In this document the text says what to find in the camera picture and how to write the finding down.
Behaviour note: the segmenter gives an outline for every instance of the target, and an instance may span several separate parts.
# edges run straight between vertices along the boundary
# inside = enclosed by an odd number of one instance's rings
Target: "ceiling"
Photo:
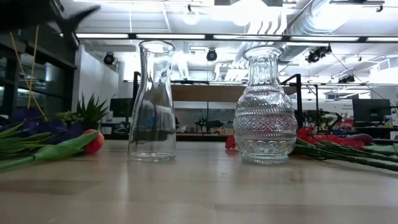
[[[294,17],[308,3],[309,0],[295,0],[296,4],[288,4],[283,10],[287,22]],[[251,13],[253,8],[240,8],[239,12],[231,13],[226,6],[214,6],[214,0],[201,0],[192,2],[192,10],[199,13],[198,22],[189,25],[184,21],[187,12],[187,3],[183,4],[154,4],[152,1],[139,1],[139,3],[97,3],[74,2],[74,0],[61,0],[68,13],[74,13],[93,4],[100,4],[100,12],[83,21],[77,32],[153,32],[153,33],[213,33],[213,34],[242,34],[249,31],[251,24],[246,26],[236,25],[235,18],[245,17],[246,12]],[[347,6],[342,14],[349,14],[349,19],[339,26],[332,34],[336,35],[397,35],[398,34],[398,1],[385,0],[384,10],[376,12],[376,6]],[[331,18],[323,21],[332,22]],[[188,54],[187,66],[189,70],[214,71],[217,63],[233,61],[241,48],[242,42],[222,41],[172,41],[177,51]],[[99,56],[105,52],[113,51],[121,61],[128,61],[134,55],[137,57],[138,40],[90,40],[83,44]],[[218,59],[207,62],[206,52],[189,50],[192,46],[215,48]],[[364,80],[369,76],[369,69],[376,66],[385,58],[398,55],[398,44],[331,44],[333,55],[328,55],[317,63],[308,64],[305,61],[305,52],[294,58],[290,65],[280,66],[281,75],[288,77],[301,73],[305,81],[311,82],[336,82],[339,74],[344,74],[347,68]]]

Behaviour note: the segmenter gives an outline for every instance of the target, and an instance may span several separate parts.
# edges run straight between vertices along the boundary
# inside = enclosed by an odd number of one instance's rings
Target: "clear glass bottle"
[[[176,155],[175,114],[170,87],[175,48],[164,41],[143,41],[141,83],[132,111],[129,157],[167,161]]]
[[[260,45],[244,53],[249,61],[249,83],[238,101],[233,126],[245,162],[280,164],[293,151],[297,120],[278,79],[282,52],[279,47]]]

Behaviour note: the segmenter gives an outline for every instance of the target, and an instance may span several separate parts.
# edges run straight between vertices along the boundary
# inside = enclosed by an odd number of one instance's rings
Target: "potted plant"
[[[79,100],[76,112],[82,118],[84,130],[97,130],[98,122],[109,113],[109,111],[107,111],[108,107],[104,108],[106,100],[101,104],[98,104],[99,100],[100,99],[97,98],[95,101],[94,94],[92,94],[87,105],[85,105],[85,97],[83,96],[83,94],[81,94],[81,103]]]

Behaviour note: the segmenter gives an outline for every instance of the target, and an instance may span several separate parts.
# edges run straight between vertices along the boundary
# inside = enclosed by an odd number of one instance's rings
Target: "glass vase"
[[[260,45],[244,53],[249,61],[249,83],[238,101],[233,123],[244,162],[280,164],[293,151],[297,120],[278,78],[282,52],[279,47]]]
[[[137,161],[167,161],[176,155],[175,115],[170,87],[174,46],[143,41],[141,83],[132,111],[129,157]]]

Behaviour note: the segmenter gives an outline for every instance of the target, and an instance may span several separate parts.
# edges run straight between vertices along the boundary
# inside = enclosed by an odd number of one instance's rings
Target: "vase neck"
[[[275,55],[259,55],[249,60],[248,86],[280,85],[278,58]]]

